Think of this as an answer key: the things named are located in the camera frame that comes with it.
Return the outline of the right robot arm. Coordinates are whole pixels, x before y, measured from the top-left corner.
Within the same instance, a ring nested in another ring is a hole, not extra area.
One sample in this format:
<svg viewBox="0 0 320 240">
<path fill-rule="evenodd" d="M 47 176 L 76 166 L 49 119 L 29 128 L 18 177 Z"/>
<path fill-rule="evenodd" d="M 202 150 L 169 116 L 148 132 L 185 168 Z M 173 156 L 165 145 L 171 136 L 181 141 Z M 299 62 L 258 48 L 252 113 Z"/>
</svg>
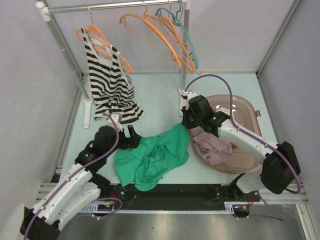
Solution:
<svg viewBox="0 0 320 240">
<path fill-rule="evenodd" d="M 242 201 L 250 192 L 268 189 L 280 195 L 292 181 L 298 181 L 301 169 L 293 146 L 275 143 L 242 127 L 233 118 L 232 108 L 213 110 L 203 95 L 194 91 L 181 94 L 182 125 L 191 130 L 202 128 L 217 138 L 235 144 L 262 165 L 260 171 L 241 173 L 230 188 L 231 196 Z"/>
</svg>

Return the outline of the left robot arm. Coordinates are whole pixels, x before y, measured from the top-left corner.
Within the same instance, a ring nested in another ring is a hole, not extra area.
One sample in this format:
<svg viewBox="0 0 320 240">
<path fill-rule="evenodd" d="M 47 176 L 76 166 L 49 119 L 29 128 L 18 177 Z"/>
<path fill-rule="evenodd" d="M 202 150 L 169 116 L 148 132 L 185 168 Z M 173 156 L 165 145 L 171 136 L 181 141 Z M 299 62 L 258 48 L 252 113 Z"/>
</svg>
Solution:
<svg viewBox="0 0 320 240">
<path fill-rule="evenodd" d="M 111 183 L 98 171 L 116 150 L 135 149 L 142 136 L 129 125 L 129 136 L 105 125 L 99 128 L 65 177 L 36 205 L 24 209 L 20 233 L 29 240 L 56 240 L 67 223 L 91 202 L 111 196 Z"/>
</svg>

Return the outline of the green tank top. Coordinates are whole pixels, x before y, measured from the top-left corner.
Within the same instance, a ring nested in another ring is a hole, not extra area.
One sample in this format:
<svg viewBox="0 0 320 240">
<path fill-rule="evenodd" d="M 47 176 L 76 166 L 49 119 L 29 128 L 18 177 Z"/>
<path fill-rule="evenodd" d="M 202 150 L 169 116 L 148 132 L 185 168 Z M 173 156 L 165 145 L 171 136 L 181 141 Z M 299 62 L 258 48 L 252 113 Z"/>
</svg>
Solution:
<svg viewBox="0 0 320 240">
<path fill-rule="evenodd" d="M 122 187 L 133 183 L 142 192 L 153 189 L 168 172 L 189 159 L 190 137 L 181 124 L 155 136 L 143 137 L 136 148 L 120 149 L 114 160 Z"/>
</svg>

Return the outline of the orange hanger front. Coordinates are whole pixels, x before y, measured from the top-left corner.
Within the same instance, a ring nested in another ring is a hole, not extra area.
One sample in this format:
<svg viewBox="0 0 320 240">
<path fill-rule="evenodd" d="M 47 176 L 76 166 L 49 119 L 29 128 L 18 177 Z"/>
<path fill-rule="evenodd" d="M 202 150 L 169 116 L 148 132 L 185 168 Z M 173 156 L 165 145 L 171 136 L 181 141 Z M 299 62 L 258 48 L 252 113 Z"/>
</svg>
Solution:
<svg viewBox="0 0 320 240">
<path fill-rule="evenodd" d="M 145 43 L 168 58 L 174 50 L 172 41 L 167 36 L 165 30 L 159 25 L 155 15 L 148 13 L 147 2 L 141 0 L 140 3 L 144 6 L 143 14 L 125 13 L 120 17 L 119 24 L 126 27 Z M 182 67 L 180 62 L 171 61 L 177 63 L 178 68 Z"/>
</svg>

